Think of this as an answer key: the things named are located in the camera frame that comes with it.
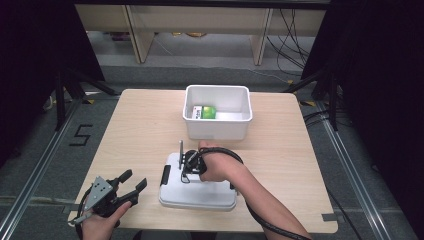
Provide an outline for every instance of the white plastic bin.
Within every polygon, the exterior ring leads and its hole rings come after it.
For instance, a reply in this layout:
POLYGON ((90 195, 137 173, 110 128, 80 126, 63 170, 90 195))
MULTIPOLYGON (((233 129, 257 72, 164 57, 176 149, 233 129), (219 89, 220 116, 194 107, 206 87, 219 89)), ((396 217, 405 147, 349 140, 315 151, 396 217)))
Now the white plastic bin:
POLYGON ((190 85, 186 89, 183 118, 191 139, 241 140, 252 117, 247 87, 190 85), (215 119, 193 119, 194 106, 215 107, 215 119))

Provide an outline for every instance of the white plastic base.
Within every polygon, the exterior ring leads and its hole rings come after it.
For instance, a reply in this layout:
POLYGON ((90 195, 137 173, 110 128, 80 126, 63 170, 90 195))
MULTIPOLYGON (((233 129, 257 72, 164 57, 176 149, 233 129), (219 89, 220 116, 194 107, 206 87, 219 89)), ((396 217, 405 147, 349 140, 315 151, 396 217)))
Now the white plastic base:
POLYGON ((163 206, 215 211, 231 211, 236 206, 237 193, 230 189, 228 181, 201 182, 198 175, 190 174, 190 183, 181 182, 179 156, 179 153, 172 153, 166 162, 171 169, 167 183, 161 184, 159 191, 159 201, 163 206))

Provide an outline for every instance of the gray carpet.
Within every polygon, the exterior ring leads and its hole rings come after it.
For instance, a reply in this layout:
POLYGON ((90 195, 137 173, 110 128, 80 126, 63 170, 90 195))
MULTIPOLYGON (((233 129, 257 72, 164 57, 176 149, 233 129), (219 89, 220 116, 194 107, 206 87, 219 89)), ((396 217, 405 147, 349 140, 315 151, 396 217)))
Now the gray carpet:
MULTIPOLYGON (((107 85, 116 90, 126 88, 185 89, 190 84, 231 83, 245 85, 252 92, 279 92, 288 86, 284 81, 298 79, 292 75, 281 74, 279 71, 259 71, 261 74, 265 74, 261 75, 248 70, 222 68, 103 66, 102 70, 107 79, 107 85)), ((83 86, 87 91, 97 91, 89 85, 84 84, 83 86)), ((311 84, 299 90, 297 92, 298 99, 300 101, 311 100, 310 93, 313 87, 314 84, 311 84)), ((17 225, 12 239, 77 239, 74 229, 66 223, 67 208, 79 192, 118 101, 104 94, 99 96, 95 97, 93 104, 81 104, 77 109, 51 164, 34 193, 33 201, 17 225), (81 138, 74 137, 81 124, 92 125, 92 127, 83 128, 83 131, 80 132, 90 135, 90 138, 85 146, 70 146, 72 143, 83 141, 81 138)), ((317 108, 302 106, 301 110, 304 115, 307 115, 317 111, 317 108)), ((339 114, 338 120, 349 124, 348 119, 344 116, 344 114, 339 114)), ((21 155, 9 159, 0 169, 0 217, 4 217, 8 212, 12 204, 10 197, 16 197, 19 194, 42 155, 54 133, 55 118, 55 109, 40 114, 32 132, 20 145, 21 155)), ((381 210, 393 239, 416 239, 384 181, 378 172, 370 167, 372 160, 367 155, 354 128, 342 124, 338 126, 339 134, 373 200, 381 210)), ((361 237, 375 239, 323 124, 312 125, 308 128, 308 132, 328 189, 346 211, 361 237)), ((332 204, 339 219, 339 230, 335 234, 313 234, 313 237, 315 239, 358 239, 334 200, 332 200, 332 204)), ((136 232, 136 229, 118 229, 114 233, 113 239, 132 239, 136 232)))

